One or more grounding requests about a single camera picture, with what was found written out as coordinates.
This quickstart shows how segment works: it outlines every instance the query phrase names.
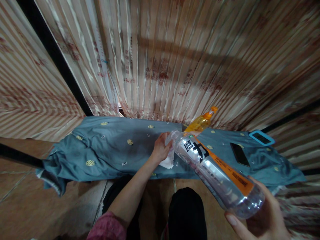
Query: blue phone case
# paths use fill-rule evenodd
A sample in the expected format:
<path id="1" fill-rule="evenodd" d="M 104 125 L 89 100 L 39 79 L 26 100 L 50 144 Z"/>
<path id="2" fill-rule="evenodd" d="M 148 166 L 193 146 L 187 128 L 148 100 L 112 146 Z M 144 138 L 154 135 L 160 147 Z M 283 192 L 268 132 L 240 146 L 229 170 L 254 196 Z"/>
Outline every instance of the blue phone case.
<path id="1" fill-rule="evenodd" d="M 262 137 L 268 139 L 270 142 L 269 143 L 261 142 L 259 139 L 257 139 L 256 137 L 253 136 L 255 133 L 260 134 Z M 276 142 L 272 137 L 268 136 L 264 132 L 261 132 L 260 130 L 254 130 L 253 132 L 249 133 L 249 136 L 251 138 L 253 138 L 254 140 L 256 140 L 258 143 L 260 143 L 263 146 L 270 146 L 270 145 L 272 145 L 272 144 L 274 144 Z"/>

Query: orange bottle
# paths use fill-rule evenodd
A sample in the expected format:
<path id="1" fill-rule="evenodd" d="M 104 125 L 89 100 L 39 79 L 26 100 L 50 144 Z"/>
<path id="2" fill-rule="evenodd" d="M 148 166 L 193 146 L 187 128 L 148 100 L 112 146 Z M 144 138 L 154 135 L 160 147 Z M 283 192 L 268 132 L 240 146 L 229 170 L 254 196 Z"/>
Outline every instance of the orange bottle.
<path id="1" fill-rule="evenodd" d="M 213 113 L 216 113 L 218 110 L 217 107 L 212 106 L 211 111 L 206 112 L 204 115 L 197 117 L 190 125 L 187 127 L 185 132 L 190 132 L 195 136 L 198 136 L 202 133 L 207 127 L 210 126 L 211 121 L 210 118 L 212 117 Z"/>

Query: blue fabric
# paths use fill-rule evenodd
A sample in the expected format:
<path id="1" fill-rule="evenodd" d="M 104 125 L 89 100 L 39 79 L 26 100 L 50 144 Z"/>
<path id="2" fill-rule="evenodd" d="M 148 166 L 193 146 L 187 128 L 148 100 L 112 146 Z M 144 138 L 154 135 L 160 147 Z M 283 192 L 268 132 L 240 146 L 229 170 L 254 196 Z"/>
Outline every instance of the blue fabric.
<path id="1" fill-rule="evenodd" d="M 63 184 L 64 179 L 94 181 L 133 175 L 149 158 L 160 133 L 173 130 L 182 131 L 183 126 L 178 123 L 142 119 L 86 117 L 70 135 L 54 145 L 47 160 L 44 160 L 45 171 L 52 173 L 50 180 L 47 179 L 46 182 L 55 182 L 55 189 L 60 189 L 59 195 L 62 195 L 65 186 L 57 185 Z M 133 142 L 132 145 L 128 144 L 129 139 Z M 250 138 L 248 132 L 206 129 L 198 139 L 205 146 L 212 146 L 212 152 L 232 167 L 245 175 L 253 176 L 268 187 L 305 180 L 298 168 L 272 147 L 264 147 Z M 237 163 L 230 142 L 244 146 L 250 167 Z M 94 165 L 88 166 L 87 161 L 93 161 Z M 151 179 L 158 178 L 199 179 L 176 154 L 172 169 L 161 166 L 155 169 Z"/>

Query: smartphone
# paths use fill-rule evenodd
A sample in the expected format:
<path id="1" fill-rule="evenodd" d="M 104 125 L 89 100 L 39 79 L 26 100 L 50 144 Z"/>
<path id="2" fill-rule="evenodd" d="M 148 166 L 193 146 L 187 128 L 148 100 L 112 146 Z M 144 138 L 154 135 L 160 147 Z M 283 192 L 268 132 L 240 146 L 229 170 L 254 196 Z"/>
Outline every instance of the smartphone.
<path id="1" fill-rule="evenodd" d="M 248 159 L 246 158 L 246 155 L 244 155 L 242 147 L 234 143 L 230 143 L 230 145 L 233 150 L 233 154 L 236 157 L 237 162 L 244 166 L 250 167 L 250 164 L 248 162 Z"/>

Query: wrist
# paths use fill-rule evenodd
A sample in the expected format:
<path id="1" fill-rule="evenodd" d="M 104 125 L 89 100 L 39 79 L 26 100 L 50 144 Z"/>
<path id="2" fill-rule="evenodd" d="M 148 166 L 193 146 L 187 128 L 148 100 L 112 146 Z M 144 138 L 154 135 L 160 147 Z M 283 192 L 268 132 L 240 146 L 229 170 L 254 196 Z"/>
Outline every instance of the wrist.
<path id="1" fill-rule="evenodd" d="M 152 163 L 152 165 L 155 165 L 155 167 L 157 167 L 161 161 L 159 160 L 158 156 L 156 156 L 154 153 L 152 153 L 150 155 L 150 157 L 148 158 L 147 162 L 150 162 L 150 163 Z"/>

